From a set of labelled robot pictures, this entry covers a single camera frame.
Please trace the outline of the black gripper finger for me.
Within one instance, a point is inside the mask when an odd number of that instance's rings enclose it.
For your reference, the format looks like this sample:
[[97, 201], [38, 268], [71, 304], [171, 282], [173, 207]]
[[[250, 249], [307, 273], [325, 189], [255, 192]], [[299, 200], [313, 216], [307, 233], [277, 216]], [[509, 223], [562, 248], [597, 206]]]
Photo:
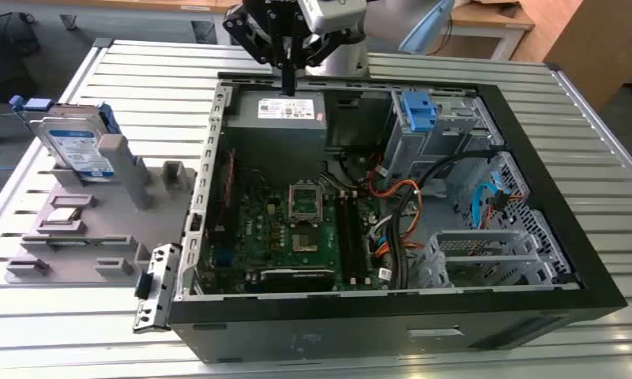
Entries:
[[281, 94], [289, 96], [287, 55], [278, 13], [273, 9], [254, 13], [233, 9], [223, 18], [222, 27], [257, 63], [279, 69]]
[[359, 30], [361, 21], [342, 30], [326, 32], [314, 42], [303, 45], [305, 39], [311, 35], [303, 15], [293, 16], [290, 35], [290, 50], [287, 58], [287, 95], [294, 95], [297, 71], [306, 66], [318, 66], [326, 57], [341, 46], [353, 45], [363, 41], [365, 34]]

